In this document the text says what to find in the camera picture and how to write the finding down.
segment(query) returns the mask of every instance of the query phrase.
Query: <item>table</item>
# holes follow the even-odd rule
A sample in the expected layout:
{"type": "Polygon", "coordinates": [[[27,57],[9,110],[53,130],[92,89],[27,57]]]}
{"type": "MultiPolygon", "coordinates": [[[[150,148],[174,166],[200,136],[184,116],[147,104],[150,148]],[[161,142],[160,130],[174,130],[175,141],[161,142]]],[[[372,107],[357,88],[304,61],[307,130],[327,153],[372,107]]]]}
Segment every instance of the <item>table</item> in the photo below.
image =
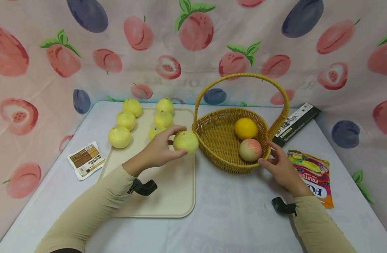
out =
{"type": "MultiPolygon", "coordinates": [[[[154,107],[155,104],[142,104],[154,107]]],[[[192,105],[175,105],[189,108],[192,105]]],[[[99,172],[78,181],[66,157],[92,141],[107,155],[108,130],[120,102],[101,101],[89,112],[74,137],[52,166],[0,244],[0,253],[33,253],[44,234],[99,172]]],[[[223,106],[200,106],[201,117],[223,106]]],[[[271,125],[279,108],[252,108],[271,125]]],[[[310,122],[285,147],[298,149],[331,163],[331,189],[335,208],[328,210],[358,253],[387,252],[387,232],[315,121],[310,122]]],[[[287,193],[268,171],[230,175],[196,152],[196,206],[181,219],[112,218],[93,235],[87,253],[301,253],[288,216],[279,215],[271,200],[287,193]]]]}

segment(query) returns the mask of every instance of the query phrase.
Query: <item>hand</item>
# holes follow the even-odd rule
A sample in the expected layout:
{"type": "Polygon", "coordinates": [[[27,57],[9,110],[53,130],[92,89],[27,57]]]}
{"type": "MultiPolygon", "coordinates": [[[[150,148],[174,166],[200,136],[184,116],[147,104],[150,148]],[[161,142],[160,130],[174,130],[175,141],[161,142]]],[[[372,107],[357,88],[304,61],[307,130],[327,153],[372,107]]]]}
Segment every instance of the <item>hand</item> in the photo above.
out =
{"type": "Polygon", "coordinates": [[[258,163],[267,169],[276,182],[285,187],[293,197],[313,196],[313,193],[300,178],[283,149],[272,141],[267,141],[267,144],[273,148],[271,149],[271,155],[274,158],[268,160],[260,158],[258,163]]]}
{"type": "Polygon", "coordinates": [[[188,154],[187,150],[173,151],[168,147],[173,144],[173,141],[169,140],[169,137],[177,134],[179,131],[185,130],[185,126],[174,125],[154,136],[150,143],[139,154],[141,159],[146,160],[147,167],[161,167],[169,161],[181,158],[188,154]]]}

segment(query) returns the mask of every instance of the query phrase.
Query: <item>fruit-print fabric backdrop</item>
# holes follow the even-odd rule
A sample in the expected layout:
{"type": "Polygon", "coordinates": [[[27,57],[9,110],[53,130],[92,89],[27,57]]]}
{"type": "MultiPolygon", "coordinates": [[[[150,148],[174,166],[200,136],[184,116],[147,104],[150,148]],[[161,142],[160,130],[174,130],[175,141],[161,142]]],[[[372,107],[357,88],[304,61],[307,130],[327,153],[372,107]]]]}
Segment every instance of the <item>fruit-print fabric backdrop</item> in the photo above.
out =
{"type": "MultiPolygon", "coordinates": [[[[193,104],[236,72],[323,111],[387,228],[387,0],[0,0],[0,240],[96,101],[193,104]]],[[[277,92],[238,78],[202,104],[282,106],[277,92]]]]}

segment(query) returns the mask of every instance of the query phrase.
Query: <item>orange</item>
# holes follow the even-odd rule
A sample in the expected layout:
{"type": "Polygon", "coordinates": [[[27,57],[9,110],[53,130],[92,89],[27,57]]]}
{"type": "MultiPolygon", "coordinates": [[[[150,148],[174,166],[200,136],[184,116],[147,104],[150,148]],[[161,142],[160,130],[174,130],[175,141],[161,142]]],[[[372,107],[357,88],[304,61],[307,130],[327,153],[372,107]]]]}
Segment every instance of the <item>orange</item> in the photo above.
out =
{"type": "Polygon", "coordinates": [[[249,118],[241,118],[234,125],[234,132],[241,140],[258,136],[257,125],[249,118]]]}

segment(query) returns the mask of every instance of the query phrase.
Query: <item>yellow pear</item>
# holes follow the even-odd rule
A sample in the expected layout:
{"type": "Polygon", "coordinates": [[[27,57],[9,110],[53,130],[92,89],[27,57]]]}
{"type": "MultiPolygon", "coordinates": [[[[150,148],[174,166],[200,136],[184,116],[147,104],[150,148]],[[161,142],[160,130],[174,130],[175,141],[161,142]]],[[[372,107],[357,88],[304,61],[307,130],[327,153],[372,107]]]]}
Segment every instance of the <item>yellow pear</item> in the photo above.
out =
{"type": "Polygon", "coordinates": [[[123,102],[123,110],[131,112],[135,118],[139,117],[143,111],[140,102],[134,98],[128,98],[123,102]]]}
{"type": "Polygon", "coordinates": [[[124,126],[131,131],[136,126],[136,118],[129,111],[121,111],[116,115],[116,124],[124,126]]]}
{"type": "Polygon", "coordinates": [[[156,127],[169,128],[174,124],[174,118],[169,112],[163,110],[157,112],[154,116],[154,125],[156,127]]]}
{"type": "Polygon", "coordinates": [[[199,147],[199,141],[196,135],[189,130],[180,131],[174,138],[174,149],[188,151],[188,155],[193,155],[199,147]]]}
{"type": "Polygon", "coordinates": [[[158,101],[156,109],[158,112],[164,111],[169,112],[171,115],[174,115],[174,104],[169,98],[163,98],[158,101]]]}
{"type": "Polygon", "coordinates": [[[152,139],[154,139],[154,136],[156,136],[157,134],[161,133],[164,130],[166,130],[166,128],[164,127],[153,127],[150,129],[150,131],[148,131],[148,138],[151,141],[152,139]]]}
{"type": "Polygon", "coordinates": [[[115,126],[109,131],[108,141],[113,147],[123,149],[129,146],[131,142],[131,133],[124,126],[115,126]]]}

